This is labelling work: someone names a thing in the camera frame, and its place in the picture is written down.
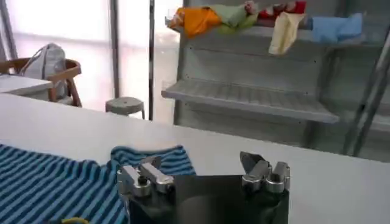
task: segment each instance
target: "metal pole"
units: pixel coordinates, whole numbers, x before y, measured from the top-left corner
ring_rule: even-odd
[[[390,60],[390,28],[386,36],[385,44],[382,47],[379,59],[376,62],[375,69],[367,81],[366,89],[364,90],[363,98],[360,102],[353,125],[347,132],[346,140],[342,149],[342,154],[347,155],[351,150],[353,155],[358,155],[364,139],[371,126],[372,119],[375,116],[377,107],[380,104],[381,97],[387,86],[387,71],[389,69]],[[367,114],[367,119],[362,120],[364,114]]]
[[[149,1],[149,120],[153,120],[154,103],[154,0]]]
[[[374,95],[372,97],[372,103],[367,107],[367,119],[361,128],[360,132],[358,133],[356,142],[353,146],[353,156],[359,156],[361,147],[364,144],[364,141],[366,140],[366,136],[368,132],[370,131],[370,127],[372,124],[372,120],[374,119],[375,114],[377,113],[378,107],[380,105],[380,102],[383,98],[383,95],[385,94],[386,87],[388,85],[388,74],[389,74],[389,66],[390,66],[390,33],[387,37],[386,43],[384,45],[384,54],[383,57],[380,58],[378,61],[378,64],[380,67],[378,68],[378,88],[374,92]]]
[[[110,38],[112,50],[112,69],[114,78],[114,97],[120,97],[119,86],[119,29],[118,2],[110,0]]]
[[[7,57],[5,56],[4,45],[2,42],[2,36],[0,35],[0,61],[6,61]]]
[[[8,8],[7,8],[7,4],[5,3],[5,0],[0,0],[0,16],[4,27],[4,33],[5,33],[4,38],[8,43],[8,48],[10,51],[10,57],[11,57],[10,59],[17,59],[18,54],[16,52],[16,46],[13,40],[13,33],[12,33],[12,28],[10,23],[10,15],[8,14]]]

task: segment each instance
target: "backpack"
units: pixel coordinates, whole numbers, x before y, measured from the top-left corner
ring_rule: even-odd
[[[39,49],[20,70],[20,75],[32,79],[46,80],[48,77],[66,70],[65,52],[63,49],[49,43]],[[59,81],[54,86],[57,92],[57,98],[61,99],[67,95],[66,82]]]

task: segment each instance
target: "white table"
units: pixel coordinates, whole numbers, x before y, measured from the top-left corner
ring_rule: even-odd
[[[0,75],[0,93],[25,96],[53,87],[52,82],[15,75]]]
[[[242,174],[239,151],[291,167],[290,224],[390,221],[390,164],[0,94],[0,142],[104,164],[110,149],[182,144],[199,175]]]

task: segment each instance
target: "blue striped fabric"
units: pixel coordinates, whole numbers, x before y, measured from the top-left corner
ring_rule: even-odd
[[[127,223],[116,170],[156,154],[161,156],[163,173],[195,175],[183,147],[149,153],[116,147],[111,160],[99,166],[0,144],[0,223],[45,223],[70,217],[98,224]]]

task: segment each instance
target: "red cloth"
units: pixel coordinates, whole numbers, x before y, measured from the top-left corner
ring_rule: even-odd
[[[292,9],[289,9],[288,4],[295,4]],[[267,10],[263,10],[258,14],[258,19],[272,19],[276,20],[276,18],[282,13],[295,13],[295,14],[304,14],[306,9],[305,1],[295,1],[287,4],[278,4],[271,6]]]

